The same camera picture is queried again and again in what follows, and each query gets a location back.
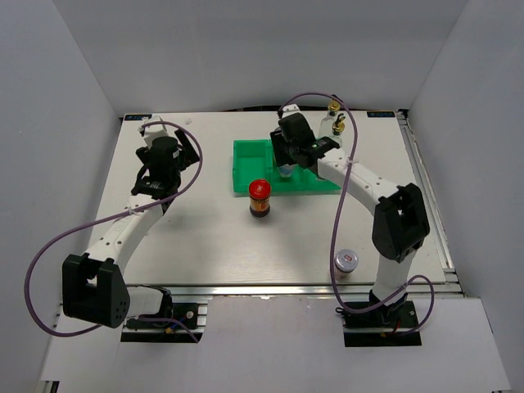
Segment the blue-label white shaker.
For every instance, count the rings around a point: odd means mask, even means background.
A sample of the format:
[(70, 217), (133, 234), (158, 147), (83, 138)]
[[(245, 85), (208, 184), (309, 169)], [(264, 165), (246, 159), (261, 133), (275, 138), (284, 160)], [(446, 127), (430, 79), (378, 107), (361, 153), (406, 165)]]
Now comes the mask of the blue-label white shaker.
[(278, 173), (282, 178), (290, 178), (296, 169), (296, 165), (281, 165), (278, 167)]

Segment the glass cruet with dark spice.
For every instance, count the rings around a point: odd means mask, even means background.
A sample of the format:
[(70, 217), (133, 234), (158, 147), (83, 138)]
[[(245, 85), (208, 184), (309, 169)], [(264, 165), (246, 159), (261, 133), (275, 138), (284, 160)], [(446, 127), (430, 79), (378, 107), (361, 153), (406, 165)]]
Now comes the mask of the glass cruet with dark spice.
[(337, 100), (332, 99), (327, 106), (326, 116), (320, 122), (318, 128), (318, 138), (329, 137), (332, 134), (332, 126), (337, 120), (340, 109), (340, 103)]

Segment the clear glass cruet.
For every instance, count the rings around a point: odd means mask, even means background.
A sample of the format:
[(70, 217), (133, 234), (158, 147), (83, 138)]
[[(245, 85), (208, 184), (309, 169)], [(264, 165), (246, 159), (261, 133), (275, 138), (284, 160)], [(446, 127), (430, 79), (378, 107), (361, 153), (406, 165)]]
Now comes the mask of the clear glass cruet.
[(340, 113), (332, 123), (331, 132), (329, 134), (330, 139), (336, 142), (339, 147), (342, 147), (342, 134), (346, 127), (345, 118), (345, 115)]

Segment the red-lid dark sauce jar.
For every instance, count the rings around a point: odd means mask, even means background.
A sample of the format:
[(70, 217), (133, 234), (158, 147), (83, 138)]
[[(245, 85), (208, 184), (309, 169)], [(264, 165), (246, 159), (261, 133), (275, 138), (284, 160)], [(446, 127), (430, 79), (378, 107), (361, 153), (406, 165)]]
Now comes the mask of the red-lid dark sauce jar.
[(263, 218), (270, 212), (271, 186), (264, 178), (253, 180), (248, 187), (250, 212), (256, 218)]

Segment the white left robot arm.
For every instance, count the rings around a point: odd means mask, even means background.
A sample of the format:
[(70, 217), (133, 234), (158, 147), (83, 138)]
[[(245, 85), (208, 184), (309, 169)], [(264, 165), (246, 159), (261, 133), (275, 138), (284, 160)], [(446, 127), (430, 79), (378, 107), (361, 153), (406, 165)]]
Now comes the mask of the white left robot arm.
[(136, 151), (138, 171), (123, 214), (82, 255), (69, 255), (62, 265), (63, 312), (96, 325), (117, 328), (128, 318), (147, 318), (163, 327), (173, 317), (169, 292), (161, 287), (124, 281), (125, 268), (147, 232), (184, 192), (181, 173), (201, 163), (187, 133), (176, 128), (169, 135), (167, 122), (158, 117), (143, 124), (145, 144)]

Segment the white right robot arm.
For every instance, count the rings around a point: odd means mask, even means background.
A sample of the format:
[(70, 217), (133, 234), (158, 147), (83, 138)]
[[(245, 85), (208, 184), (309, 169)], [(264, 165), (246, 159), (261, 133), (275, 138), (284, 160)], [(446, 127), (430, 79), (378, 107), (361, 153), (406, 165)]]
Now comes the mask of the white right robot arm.
[(316, 138), (300, 111), (278, 115), (278, 127), (270, 134), (276, 163), (297, 165), (336, 184), (342, 197), (353, 197), (373, 217), (371, 238), (379, 260), (368, 306), (342, 304), (342, 309), (378, 326), (391, 325), (406, 301), (414, 256), (430, 232), (420, 188), (390, 182), (356, 162), (332, 138)]

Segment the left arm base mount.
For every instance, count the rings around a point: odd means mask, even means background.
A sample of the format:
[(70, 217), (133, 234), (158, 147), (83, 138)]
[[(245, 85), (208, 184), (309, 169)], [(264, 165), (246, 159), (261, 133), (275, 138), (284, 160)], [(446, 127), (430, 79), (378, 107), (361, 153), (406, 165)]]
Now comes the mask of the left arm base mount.
[(201, 306), (177, 301), (164, 287), (129, 287), (131, 307), (120, 340), (126, 343), (191, 343), (203, 336), (199, 322)]

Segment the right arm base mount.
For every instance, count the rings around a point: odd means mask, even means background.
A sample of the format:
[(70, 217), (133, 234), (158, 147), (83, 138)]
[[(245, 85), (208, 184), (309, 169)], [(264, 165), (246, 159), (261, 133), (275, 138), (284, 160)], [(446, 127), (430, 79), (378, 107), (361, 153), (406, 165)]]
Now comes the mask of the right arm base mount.
[(380, 322), (368, 314), (350, 314), (341, 307), (335, 311), (341, 316), (346, 348), (410, 347), (421, 346), (418, 316), (412, 301), (408, 300), (396, 310), (387, 322)]

